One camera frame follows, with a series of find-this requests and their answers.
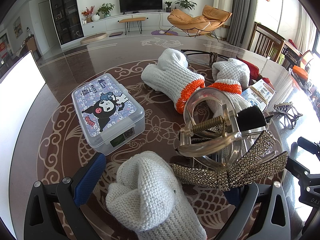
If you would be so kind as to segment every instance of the round floor cushion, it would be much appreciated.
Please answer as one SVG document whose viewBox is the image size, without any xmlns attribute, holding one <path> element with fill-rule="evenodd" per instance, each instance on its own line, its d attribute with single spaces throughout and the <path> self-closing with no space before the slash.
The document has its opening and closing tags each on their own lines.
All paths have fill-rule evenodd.
<svg viewBox="0 0 320 240">
<path fill-rule="evenodd" d="M 88 37 L 85 37 L 84 39 L 82 39 L 80 41 L 81 44 L 87 44 L 87 43 L 90 43 L 90 42 L 93 42 L 93 41 L 98 41 L 98 40 L 102 40 L 104 39 L 105 37 L 107 37 L 108 34 L 107 33 L 97 33 L 97 34 L 94 34 L 94 35 L 90 35 Z"/>
</svg>

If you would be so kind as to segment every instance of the white vase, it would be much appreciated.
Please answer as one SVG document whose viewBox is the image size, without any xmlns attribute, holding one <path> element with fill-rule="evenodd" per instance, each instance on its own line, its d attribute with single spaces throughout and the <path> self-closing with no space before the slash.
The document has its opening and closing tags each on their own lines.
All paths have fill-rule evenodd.
<svg viewBox="0 0 320 240">
<path fill-rule="evenodd" d="M 180 8 L 181 11 L 183 11 L 184 13 L 188 14 L 190 12 L 189 8 Z"/>
<path fill-rule="evenodd" d="M 98 20 L 100 20 L 100 15 L 94 14 L 94 15 L 92 15 L 91 19 L 93 21 L 98 21 Z"/>
</svg>

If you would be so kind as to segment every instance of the television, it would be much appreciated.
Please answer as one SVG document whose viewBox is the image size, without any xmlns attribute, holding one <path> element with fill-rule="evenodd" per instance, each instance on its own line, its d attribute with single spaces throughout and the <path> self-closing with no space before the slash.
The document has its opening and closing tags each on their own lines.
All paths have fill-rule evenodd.
<svg viewBox="0 0 320 240">
<path fill-rule="evenodd" d="M 162 0 L 119 0 L 120 12 L 138 10 L 161 10 Z"/>
</svg>

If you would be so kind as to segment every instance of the kuromi cartoon character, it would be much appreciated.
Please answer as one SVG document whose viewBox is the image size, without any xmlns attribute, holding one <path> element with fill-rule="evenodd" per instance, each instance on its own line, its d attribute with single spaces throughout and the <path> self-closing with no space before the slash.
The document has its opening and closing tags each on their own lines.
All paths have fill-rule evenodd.
<svg viewBox="0 0 320 240">
<path fill-rule="evenodd" d="M 122 111 L 124 109 L 124 103 L 127 101 L 128 98 L 123 93 L 119 96 L 115 96 L 113 92 L 109 91 L 106 94 L 101 94 L 100 100 L 93 106 L 82 111 L 82 113 L 94 114 L 94 116 L 98 118 L 100 132 L 102 132 L 110 121 L 110 116 L 117 111 L 116 107 L 119 106 L 118 112 Z"/>
</svg>

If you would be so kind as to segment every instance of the purple rug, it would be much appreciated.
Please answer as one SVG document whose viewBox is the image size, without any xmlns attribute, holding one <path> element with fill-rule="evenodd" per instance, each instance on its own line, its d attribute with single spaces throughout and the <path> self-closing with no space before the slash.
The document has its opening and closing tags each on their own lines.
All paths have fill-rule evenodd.
<svg viewBox="0 0 320 240">
<path fill-rule="evenodd" d="M 178 33 L 177 33 L 177 32 L 173 32 L 173 31 L 167 31 L 166 34 L 160 34 L 159 32 L 160 32 L 160 30 L 158 30 L 158 31 L 153 31 L 153 32 L 151 32 L 151 35 L 172 35 L 172 36 L 178 36 Z"/>
</svg>

